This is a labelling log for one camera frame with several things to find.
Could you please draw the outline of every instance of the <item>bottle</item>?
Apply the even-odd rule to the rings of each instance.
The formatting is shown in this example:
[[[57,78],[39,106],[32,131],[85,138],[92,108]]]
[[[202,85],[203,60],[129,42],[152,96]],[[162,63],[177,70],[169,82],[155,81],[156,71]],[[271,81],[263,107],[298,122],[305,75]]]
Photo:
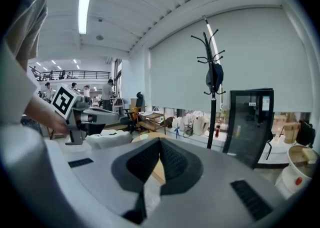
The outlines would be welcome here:
[[[219,137],[219,131],[220,131],[220,125],[216,125],[215,127],[215,137],[218,138]]]

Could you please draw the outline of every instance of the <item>black rubber pad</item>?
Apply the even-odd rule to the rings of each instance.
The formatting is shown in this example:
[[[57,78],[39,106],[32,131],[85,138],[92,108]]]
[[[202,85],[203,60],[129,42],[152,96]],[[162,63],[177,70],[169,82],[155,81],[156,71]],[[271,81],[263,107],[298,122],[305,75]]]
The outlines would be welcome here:
[[[195,154],[165,138],[155,138],[114,160],[113,177],[122,189],[140,193],[159,159],[163,164],[165,184],[160,195],[183,194],[201,178],[204,168]]]
[[[75,168],[75,167],[79,167],[79,166],[83,166],[89,163],[94,162],[92,159],[90,158],[83,158],[83,159],[79,159],[79,160],[74,160],[74,161],[70,161],[68,162],[70,168]]]
[[[234,181],[230,184],[256,221],[265,217],[272,211],[271,207],[245,180]]]

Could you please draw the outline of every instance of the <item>coat rack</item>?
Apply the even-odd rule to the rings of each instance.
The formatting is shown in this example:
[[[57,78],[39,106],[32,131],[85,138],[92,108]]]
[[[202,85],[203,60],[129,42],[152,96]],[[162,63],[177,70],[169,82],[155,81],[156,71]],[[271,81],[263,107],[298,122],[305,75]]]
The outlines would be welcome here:
[[[211,51],[211,47],[210,47],[210,42],[212,40],[212,37],[218,32],[218,29],[214,32],[214,34],[210,37],[210,40],[208,42],[207,39],[207,35],[205,32],[203,32],[203,36],[204,36],[204,41],[198,37],[195,37],[193,35],[191,35],[192,38],[198,39],[199,41],[201,41],[204,46],[205,46],[205,51],[206,51],[206,56],[198,56],[197,59],[204,59],[205,61],[200,61],[198,60],[198,63],[202,63],[202,64],[208,64],[209,65],[209,77],[210,77],[210,84],[209,84],[209,93],[207,92],[203,92],[206,95],[211,95],[211,117],[210,117],[210,130],[209,130],[209,138],[208,138],[208,143],[206,145],[206,147],[208,149],[211,149],[212,146],[212,140],[214,138],[214,131],[215,131],[215,122],[216,122],[216,107],[217,107],[217,99],[216,99],[216,94],[221,95],[226,93],[225,91],[222,93],[218,93],[218,88],[217,88],[217,81],[214,81],[214,62],[219,61],[220,59],[223,58],[223,56],[221,56],[219,59],[215,60],[215,57],[223,52],[225,52],[225,50],[215,54],[214,56],[212,55],[212,51]]]

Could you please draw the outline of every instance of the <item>fluorescent light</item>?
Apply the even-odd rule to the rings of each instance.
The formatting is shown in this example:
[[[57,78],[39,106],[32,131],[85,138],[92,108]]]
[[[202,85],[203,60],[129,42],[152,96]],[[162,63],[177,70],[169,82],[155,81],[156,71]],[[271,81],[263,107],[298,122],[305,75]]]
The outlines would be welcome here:
[[[206,26],[208,27],[210,36],[212,37],[212,40],[211,40],[211,41],[212,41],[212,44],[213,44],[214,55],[216,55],[214,59],[217,60],[217,59],[219,59],[219,54],[218,54],[219,52],[218,52],[218,48],[217,48],[215,36],[213,36],[213,33],[212,33],[212,30],[211,30],[210,24],[207,23]]]
[[[87,17],[90,0],[79,0],[78,28],[80,34],[87,33]]]

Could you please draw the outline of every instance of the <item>office chair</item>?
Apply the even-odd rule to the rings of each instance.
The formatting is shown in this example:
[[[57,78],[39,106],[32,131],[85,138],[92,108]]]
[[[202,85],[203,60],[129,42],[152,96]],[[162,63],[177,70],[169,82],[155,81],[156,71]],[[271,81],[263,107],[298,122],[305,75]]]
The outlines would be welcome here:
[[[141,112],[142,108],[145,108],[143,105],[144,97],[141,92],[136,94],[137,100],[135,103],[135,107],[131,107],[131,109],[123,109],[127,117],[123,117],[120,119],[120,123],[122,125],[127,125],[130,134],[137,129],[137,122],[138,122],[138,113]]]

